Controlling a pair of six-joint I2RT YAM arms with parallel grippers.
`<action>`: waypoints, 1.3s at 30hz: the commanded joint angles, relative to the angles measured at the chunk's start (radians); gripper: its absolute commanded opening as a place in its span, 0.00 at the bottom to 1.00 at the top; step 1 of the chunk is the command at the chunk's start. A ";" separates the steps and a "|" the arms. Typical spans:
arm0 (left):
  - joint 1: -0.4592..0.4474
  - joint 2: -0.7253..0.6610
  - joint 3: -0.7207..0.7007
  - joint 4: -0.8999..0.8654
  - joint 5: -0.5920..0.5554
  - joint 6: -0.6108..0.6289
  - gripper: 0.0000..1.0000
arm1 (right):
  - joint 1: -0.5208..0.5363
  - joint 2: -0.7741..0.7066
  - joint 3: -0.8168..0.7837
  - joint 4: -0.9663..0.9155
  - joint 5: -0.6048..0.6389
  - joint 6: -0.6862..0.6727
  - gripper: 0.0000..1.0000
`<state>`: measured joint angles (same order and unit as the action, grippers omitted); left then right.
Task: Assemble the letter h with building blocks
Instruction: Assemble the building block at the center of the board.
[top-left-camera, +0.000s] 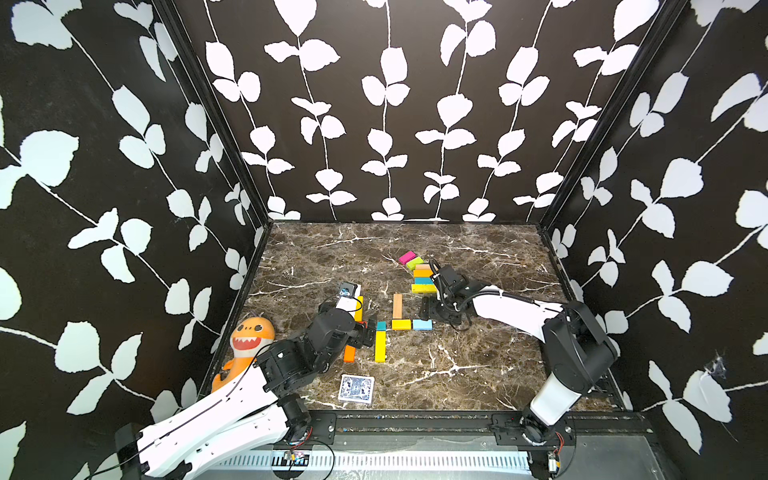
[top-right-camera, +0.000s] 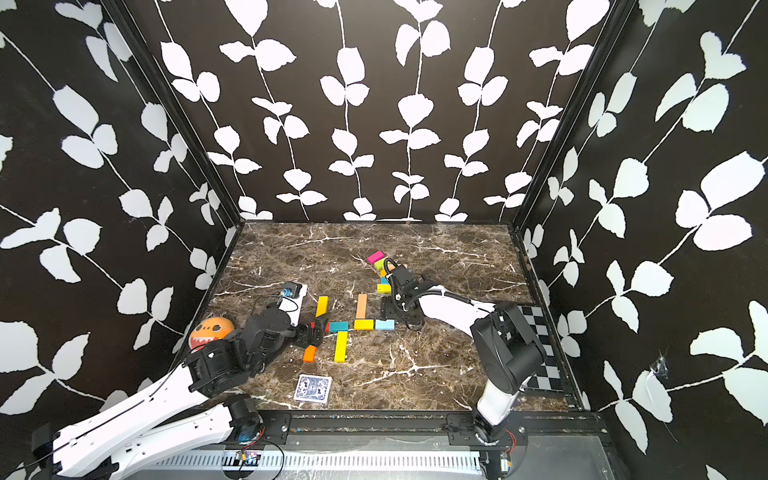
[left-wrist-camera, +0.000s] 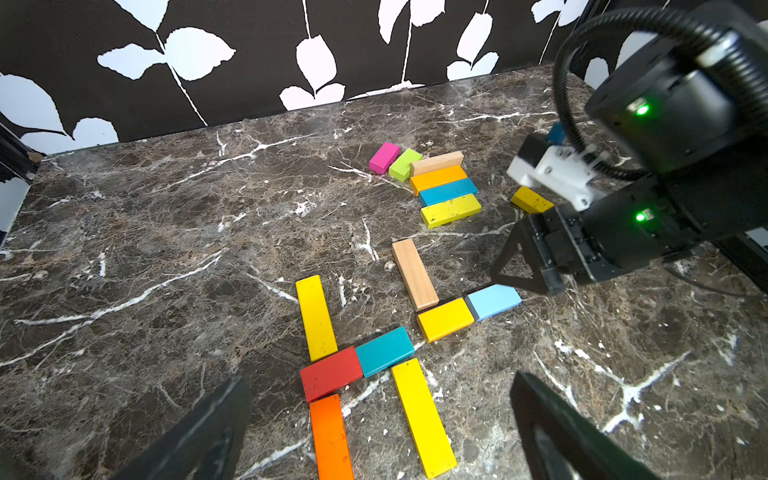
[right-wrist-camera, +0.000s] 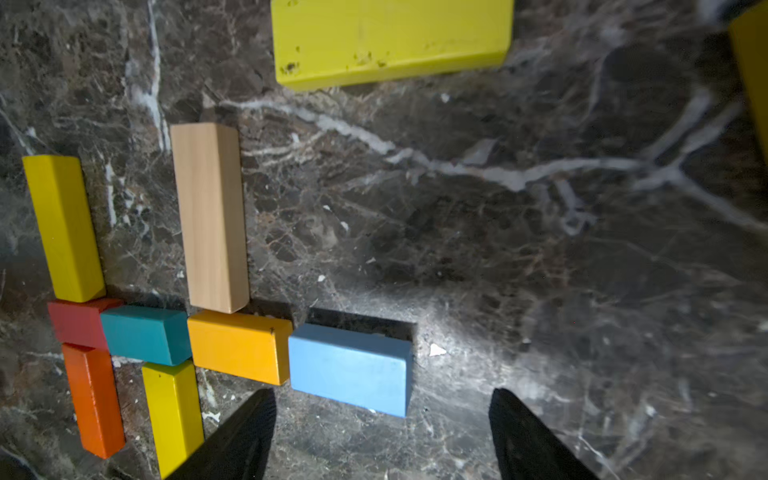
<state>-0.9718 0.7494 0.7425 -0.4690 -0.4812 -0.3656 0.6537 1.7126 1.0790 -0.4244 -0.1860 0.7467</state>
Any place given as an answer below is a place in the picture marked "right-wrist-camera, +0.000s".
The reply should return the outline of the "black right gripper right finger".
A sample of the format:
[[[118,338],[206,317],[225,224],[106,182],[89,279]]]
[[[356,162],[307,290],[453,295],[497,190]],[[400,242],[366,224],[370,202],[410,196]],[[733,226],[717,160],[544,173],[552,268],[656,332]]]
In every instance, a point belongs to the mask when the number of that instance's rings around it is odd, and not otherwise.
[[[493,391],[488,416],[502,479],[597,479],[511,391]]]

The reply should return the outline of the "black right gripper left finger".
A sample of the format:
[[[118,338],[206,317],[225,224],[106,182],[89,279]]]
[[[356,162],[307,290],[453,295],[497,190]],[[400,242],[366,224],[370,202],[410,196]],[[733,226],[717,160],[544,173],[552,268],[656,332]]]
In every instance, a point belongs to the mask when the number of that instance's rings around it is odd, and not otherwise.
[[[274,391],[258,390],[168,479],[263,479],[276,417]]]

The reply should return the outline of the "yellow plank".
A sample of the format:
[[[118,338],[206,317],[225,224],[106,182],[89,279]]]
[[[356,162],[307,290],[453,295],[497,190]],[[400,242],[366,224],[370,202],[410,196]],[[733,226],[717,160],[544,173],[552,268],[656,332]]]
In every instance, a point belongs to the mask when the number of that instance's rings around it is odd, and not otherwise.
[[[169,477],[204,442],[195,367],[145,363],[142,375],[162,479]]]
[[[729,25],[729,34],[764,160],[767,160],[767,2],[758,1]]]

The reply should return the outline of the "amber yellow short block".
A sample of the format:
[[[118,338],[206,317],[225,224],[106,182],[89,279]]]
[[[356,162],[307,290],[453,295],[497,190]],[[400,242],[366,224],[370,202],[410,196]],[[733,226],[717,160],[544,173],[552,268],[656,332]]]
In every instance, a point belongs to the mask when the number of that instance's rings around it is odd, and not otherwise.
[[[289,380],[291,321],[202,310],[187,325],[195,366],[276,386]]]

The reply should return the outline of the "orange block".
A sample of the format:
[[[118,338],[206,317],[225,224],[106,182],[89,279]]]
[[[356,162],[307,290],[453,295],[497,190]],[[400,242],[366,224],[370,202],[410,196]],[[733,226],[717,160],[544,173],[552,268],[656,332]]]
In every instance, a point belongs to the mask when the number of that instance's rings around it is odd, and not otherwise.
[[[125,445],[111,356],[69,343],[62,344],[62,353],[82,446],[108,459]]]

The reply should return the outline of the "teal block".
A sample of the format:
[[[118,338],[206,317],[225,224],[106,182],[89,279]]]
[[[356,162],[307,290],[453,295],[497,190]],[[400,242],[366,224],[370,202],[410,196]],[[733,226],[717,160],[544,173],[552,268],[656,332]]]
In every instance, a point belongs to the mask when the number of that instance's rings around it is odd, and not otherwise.
[[[123,305],[105,310],[100,318],[113,356],[166,366],[192,357],[184,311]]]

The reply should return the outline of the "light blue block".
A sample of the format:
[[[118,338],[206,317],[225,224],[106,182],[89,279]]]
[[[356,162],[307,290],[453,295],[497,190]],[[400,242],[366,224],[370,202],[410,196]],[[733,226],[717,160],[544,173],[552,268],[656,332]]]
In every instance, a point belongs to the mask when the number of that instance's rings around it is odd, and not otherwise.
[[[289,337],[291,387],[404,418],[412,393],[409,341],[304,324]]]

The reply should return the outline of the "red block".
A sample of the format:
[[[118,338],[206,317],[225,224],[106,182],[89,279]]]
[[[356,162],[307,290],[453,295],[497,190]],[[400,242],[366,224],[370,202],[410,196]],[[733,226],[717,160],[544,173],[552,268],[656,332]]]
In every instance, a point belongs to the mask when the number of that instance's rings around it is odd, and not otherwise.
[[[84,303],[53,300],[47,303],[47,308],[55,336],[61,343],[107,351],[101,313],[123,304],[123,300],[104,297]]]

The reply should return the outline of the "natural wood short block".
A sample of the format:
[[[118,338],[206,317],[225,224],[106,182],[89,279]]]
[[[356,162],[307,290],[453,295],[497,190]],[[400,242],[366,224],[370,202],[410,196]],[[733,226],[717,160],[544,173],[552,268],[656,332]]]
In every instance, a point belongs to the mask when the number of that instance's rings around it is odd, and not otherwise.
[[[190,303],[234,313],[250,301],[239,134],[170,127]]]

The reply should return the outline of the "yellow-green long block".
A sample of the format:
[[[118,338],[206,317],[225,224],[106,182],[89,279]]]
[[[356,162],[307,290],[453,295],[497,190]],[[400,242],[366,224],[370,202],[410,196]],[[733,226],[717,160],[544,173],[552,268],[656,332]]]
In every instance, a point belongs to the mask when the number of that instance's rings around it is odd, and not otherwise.
[[[296,91],[503,63],[512,0],[317,1],[270,5],[277,82]]]

